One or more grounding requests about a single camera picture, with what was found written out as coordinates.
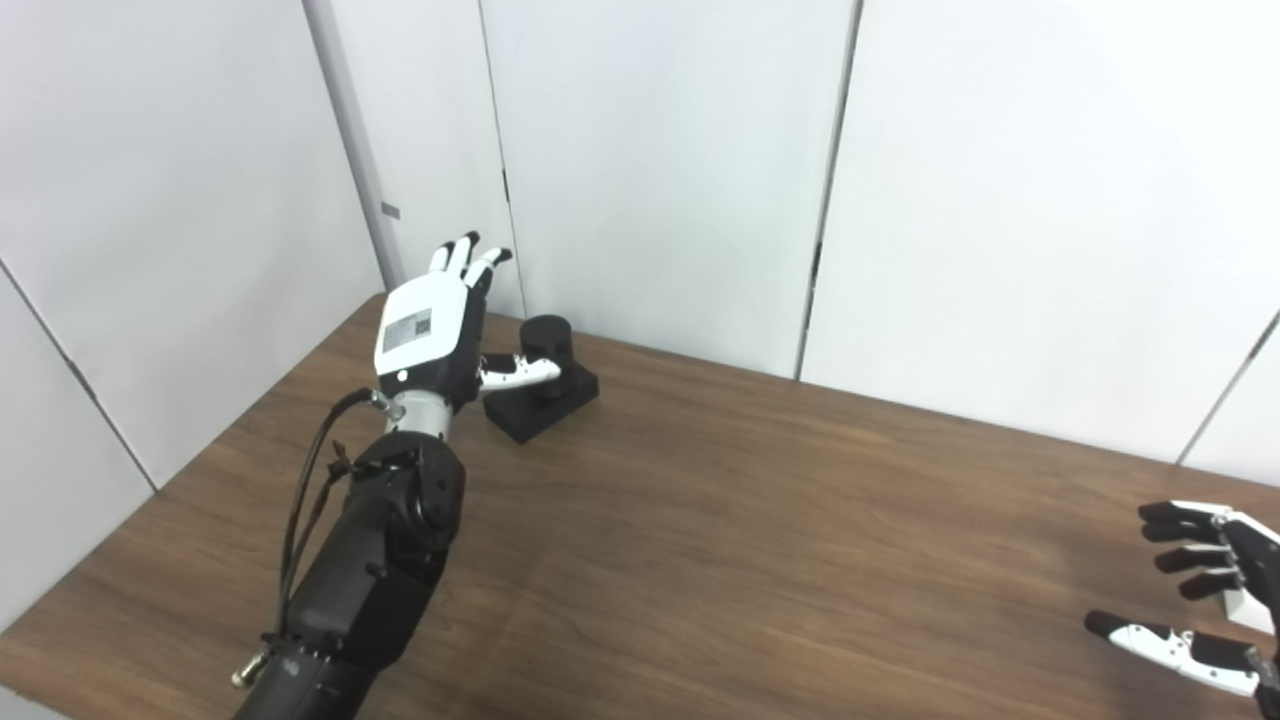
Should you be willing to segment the white and black left hand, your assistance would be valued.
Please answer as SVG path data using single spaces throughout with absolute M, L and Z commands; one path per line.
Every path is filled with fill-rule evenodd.
M 561 377 L 561 366 L 550 359 L 486 360 L 481 351 L 486 297 L 497 268 L 513 252 L 497 247 L 476 254 L 479 242 L 471 231 L 443 243 L 425 273 L 387 296 L 374 354 L 385 396 L 425 393 L 458 411 L 481 395 Z

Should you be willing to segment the white and black right hand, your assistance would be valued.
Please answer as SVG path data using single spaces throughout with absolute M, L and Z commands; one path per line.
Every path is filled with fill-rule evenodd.
M 1277 533 L 1228 505 L 1185 500 L 1144 503 L 1137 510 L 1142 536 L 1170 543 L 1153 564 L 1166 575 L 1193 571 L 1180 582 L 1184 600 L 1240 596 L 1261 609 L 1277 634 Z M 1192 682 L 1247 697 L 1263 719 L 1277 717 L 1277 651 L 1228 637 L 1138 623 L 1100 609 L 1083 620 L 1093 635 Z

